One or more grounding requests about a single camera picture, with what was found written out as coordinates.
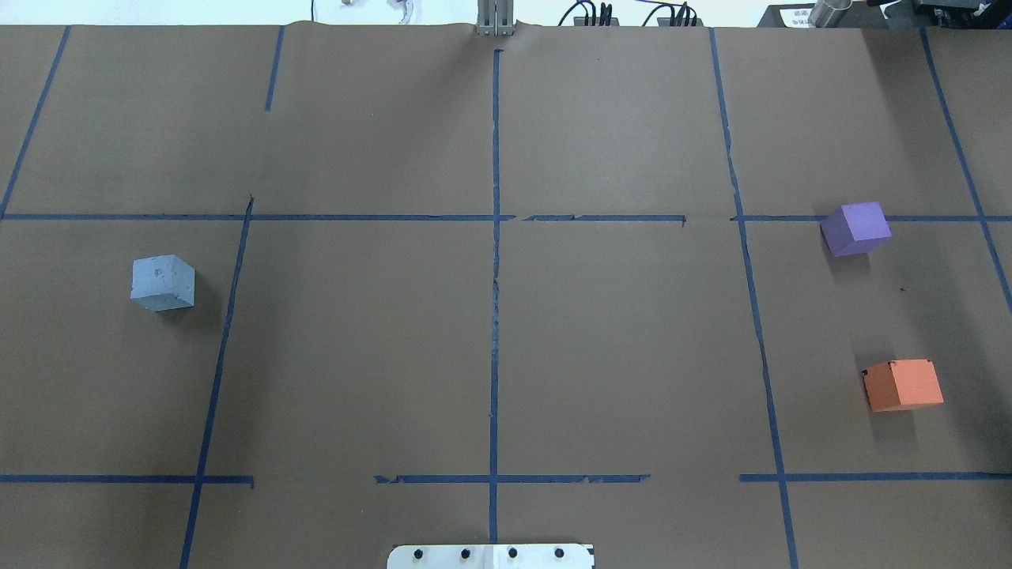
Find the light blue foam block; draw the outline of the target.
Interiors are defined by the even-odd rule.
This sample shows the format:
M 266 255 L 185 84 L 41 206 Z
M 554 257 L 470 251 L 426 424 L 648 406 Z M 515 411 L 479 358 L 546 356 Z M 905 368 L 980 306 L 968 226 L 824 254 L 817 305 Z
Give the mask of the light blue foam block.
M 130 299 L 151 312 L 194 306 L 196 271 L 180 257 L 167 254 L 134 260 Z

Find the purple foam block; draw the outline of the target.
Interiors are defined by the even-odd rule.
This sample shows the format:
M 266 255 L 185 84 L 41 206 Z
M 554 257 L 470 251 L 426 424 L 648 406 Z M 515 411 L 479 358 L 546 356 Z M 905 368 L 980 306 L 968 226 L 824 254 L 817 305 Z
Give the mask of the purple foam block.
M 834 257 L 867 254 L 893 237 L 879 202 L 840 205 L 821 220 L 820 229 Z

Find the orange foam block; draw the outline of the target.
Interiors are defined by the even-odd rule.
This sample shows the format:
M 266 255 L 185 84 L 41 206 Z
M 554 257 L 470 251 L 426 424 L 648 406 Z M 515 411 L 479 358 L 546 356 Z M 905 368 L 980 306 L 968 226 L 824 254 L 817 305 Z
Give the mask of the orange foam block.
M 889 360 L 863 371 L 871 412 L 922 409 L 944 403 L 932 360 Z

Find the white metal mounting plate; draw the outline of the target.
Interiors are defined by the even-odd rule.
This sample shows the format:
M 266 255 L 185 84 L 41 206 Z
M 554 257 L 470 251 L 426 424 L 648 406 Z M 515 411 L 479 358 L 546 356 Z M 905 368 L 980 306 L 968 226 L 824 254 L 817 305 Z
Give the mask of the white metal mounting plate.
M 593 546 L 472 544 L 397 546 L 387 568 L 595 568 Z

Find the black box with label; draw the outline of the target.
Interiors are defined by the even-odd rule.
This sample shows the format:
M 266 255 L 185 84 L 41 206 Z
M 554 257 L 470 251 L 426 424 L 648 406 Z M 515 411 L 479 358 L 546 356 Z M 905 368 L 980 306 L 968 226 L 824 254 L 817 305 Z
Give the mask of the black box with label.
M 813 3 L 768 5 L 756 28 L 813 28 L 809 22 Z

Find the silver metal cylinder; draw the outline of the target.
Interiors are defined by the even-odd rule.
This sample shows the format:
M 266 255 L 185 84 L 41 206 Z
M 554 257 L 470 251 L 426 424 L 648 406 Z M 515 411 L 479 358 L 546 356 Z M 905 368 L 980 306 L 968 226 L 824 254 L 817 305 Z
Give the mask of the silver metal cylinder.
M 817 0 L 807 15 L 810 28 L 838 28 L 850 10 L 851 0 Z

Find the black device top right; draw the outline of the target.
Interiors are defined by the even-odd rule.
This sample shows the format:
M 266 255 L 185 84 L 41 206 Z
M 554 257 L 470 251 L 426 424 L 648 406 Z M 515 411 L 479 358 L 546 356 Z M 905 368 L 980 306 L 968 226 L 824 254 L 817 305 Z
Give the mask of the black device top right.
M 1010 1 L 867 1 L 890 29 L 1009 29 Z

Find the grey aluminium profile post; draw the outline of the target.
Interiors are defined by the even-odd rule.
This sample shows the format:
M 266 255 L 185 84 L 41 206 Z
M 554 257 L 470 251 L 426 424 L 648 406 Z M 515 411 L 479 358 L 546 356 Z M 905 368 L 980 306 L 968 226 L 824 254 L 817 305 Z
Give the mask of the grey aluminium profile post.
M 477 0 L 478 36 L 513 36 L 515 32 L 513 0 Z

